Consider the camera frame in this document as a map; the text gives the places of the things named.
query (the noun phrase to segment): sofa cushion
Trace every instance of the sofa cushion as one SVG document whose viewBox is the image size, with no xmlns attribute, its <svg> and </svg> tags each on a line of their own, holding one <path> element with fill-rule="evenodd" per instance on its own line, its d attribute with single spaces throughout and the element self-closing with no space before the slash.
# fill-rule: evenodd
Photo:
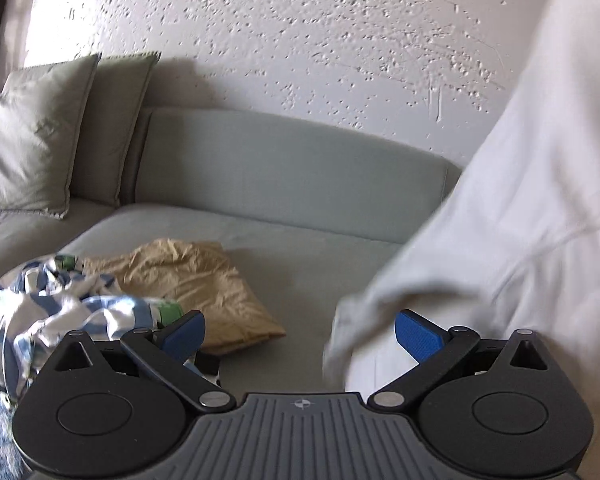
<svg viewBox="0 0 600 480">
<path fill-rule="evenodd" d="M 155 238 L 218 241 L 286 338 L 222 359 L 222 386 L 320 392 L 322 348 L 336 302 L 364 287 L 398 245 L 172 206 L 124 206 L 62 252 L 113 256 Z"/>
<path fill-rule="evenodd" d="M 136 202 L 404 243 L 458 179 L 444 158 L 256 112 L 158 108 Z"/>
<path fill-rule="evenodd" d="M 0 94 L 0 212 L 62 218 L 100 55 L 12 73 Z"/>
<path fill-rule="evenodd" d="M 158 52 L 100 61 L 75 152 L 71 194 L 120 205 L 123 164 Z"/>
<path fill-rule="evenodd" d="M 0 277 L 27 260 L 56 252 L 112 211 L 112 207 L 72 198 L 70 211 L 62 220 L 0 214 Z"/>
</svg>

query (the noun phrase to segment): gray ribbed surface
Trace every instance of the gray ribbed surface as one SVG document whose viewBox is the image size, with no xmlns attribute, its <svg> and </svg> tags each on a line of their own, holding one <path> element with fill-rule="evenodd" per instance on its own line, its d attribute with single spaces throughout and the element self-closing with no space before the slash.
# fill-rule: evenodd
<svg viewBox="0 0 600 480">
<path fill-rule="evenodd" d="M 252 394 L 234 412 L 200 418 L 176 453 L 125 480 L 469 478 L 431 456 L 406 419 L 370 412 L 354 394 Z"/>
</svg>

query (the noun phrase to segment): logo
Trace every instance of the logo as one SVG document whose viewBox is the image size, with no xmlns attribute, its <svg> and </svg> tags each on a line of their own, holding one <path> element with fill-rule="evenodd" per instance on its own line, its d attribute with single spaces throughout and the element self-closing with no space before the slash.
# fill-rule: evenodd
<svg viewBox="0 0 600 480">
<path fill-rule="evenodd" d="M 305 408 L 310 407 L 312 404 L 313 403 L 307 399 L 298 399 L 298 400 L 296 400 L 296 402 L 294 402 L 294 406 L 296 408 L 300 408 L 301 410 L 304 410 Z"/>
</svg>

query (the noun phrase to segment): circular base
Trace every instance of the circular base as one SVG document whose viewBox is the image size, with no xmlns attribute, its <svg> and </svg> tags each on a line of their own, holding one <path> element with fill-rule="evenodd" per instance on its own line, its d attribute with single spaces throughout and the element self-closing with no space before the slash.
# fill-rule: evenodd
<svg viewBox="0 0 600 480">
<path fill-rule="evenodd" d="M 499 392 L 474 403 L 476 420 L 488 430 L 501 434 L 531 433 L 538 430 L 548 416 L 542 402 L 523 394 Z"/>
<path fill-rule="evenodd" d="M 58 422 L 76 435 L 95 436 L 122 428 L 131 417 L 131 404 L 111 394 L 86 394 L 65 402 Z"/>
</svg>

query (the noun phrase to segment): sofa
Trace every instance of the sofa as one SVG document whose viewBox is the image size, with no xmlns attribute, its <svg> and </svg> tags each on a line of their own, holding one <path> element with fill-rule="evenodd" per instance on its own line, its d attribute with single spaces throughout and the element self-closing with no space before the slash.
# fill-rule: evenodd
<svg viewBox="0 0 600 480">
<path fill-rule="evenodd" d="M 0 277 L 54 252 L 126 253 L 156 238 L 216 240 L 285 338 L 222 359 L 222 386 L 320 392 L 337 301 L 362 289 L 440 206 L 459 169 L 359 132 L 256 112 L 144 108 L 113 208 L 0 214 Z"/>
</svg>

